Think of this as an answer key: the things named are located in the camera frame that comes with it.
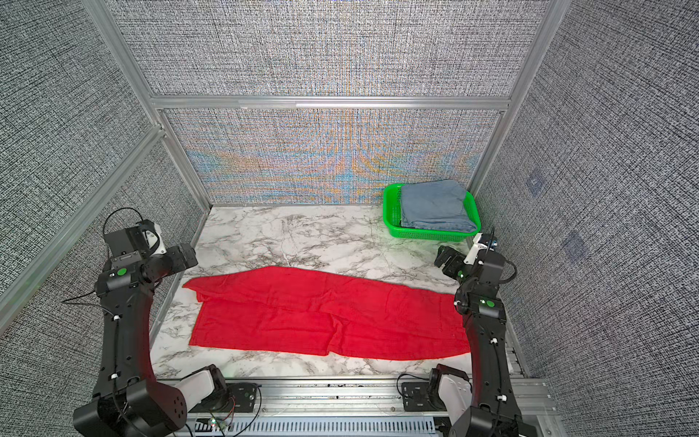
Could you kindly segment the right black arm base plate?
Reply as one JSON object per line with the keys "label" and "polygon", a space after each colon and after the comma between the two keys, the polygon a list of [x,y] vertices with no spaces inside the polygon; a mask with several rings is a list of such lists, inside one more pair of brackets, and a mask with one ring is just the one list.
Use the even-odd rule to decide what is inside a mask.
{"label": "right black arm base plate", "polygon": [[445,407],[431,397],[427,382],[400,382],[404,411],[408,413],[445,412]]}

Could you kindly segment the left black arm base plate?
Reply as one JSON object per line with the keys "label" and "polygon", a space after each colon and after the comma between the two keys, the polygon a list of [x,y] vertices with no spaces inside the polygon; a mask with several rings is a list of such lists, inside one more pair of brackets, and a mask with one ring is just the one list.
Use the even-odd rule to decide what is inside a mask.
{"label": "left black arm base plate", "polygon": [[191,413],[252,413],[258,403],[256,384],[242,382],[218,388],[195,405]]}

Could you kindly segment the red long pants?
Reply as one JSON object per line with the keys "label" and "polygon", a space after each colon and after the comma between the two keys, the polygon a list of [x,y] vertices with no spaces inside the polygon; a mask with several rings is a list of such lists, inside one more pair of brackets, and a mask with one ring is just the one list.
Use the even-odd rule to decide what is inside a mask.
{"label": "red long pants", "polygon": [[426,361],[471,351],[449,294],[307,269],[199,277],[190,345]]}

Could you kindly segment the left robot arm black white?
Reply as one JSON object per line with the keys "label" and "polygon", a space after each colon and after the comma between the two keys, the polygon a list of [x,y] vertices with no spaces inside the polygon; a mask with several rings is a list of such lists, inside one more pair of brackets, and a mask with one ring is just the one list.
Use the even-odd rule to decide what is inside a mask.
{"label": "left robot arm black white", "polygon": [[164,247],[159,227],[142,220],[105,235],[110,257],[95,284],[103,312],[103,347],[92,399],[75,409],[83,436],[167,436],[187,414],[214,402],[225,381],[210,365],[176,385],[159,382],[150,358],[149,314],[158,284],[197,265],[189,244]]}

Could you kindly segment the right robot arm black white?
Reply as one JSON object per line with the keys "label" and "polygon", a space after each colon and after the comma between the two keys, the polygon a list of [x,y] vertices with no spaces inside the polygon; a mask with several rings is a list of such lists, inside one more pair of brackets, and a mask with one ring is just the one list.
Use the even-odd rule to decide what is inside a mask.
{"label": "right robot arm black white", "polygon": [[462,315],[473,371],[471,377],[466,377],[443,365],[433,369],[434,393],[439,392],[446,376],[461,378],[471,387],[468,406],[462,398],[439,396],[450,415],[450,435],[536,436],[536,427],[524,422],[513,394],[504,346],[507,317],[497,297],[500,287],[517,277],[516,265],[489,247],[480,249],[475,261],[468,264],[464,254],[449,246],[439,247],[434,265],[459,282],[453,304]]}

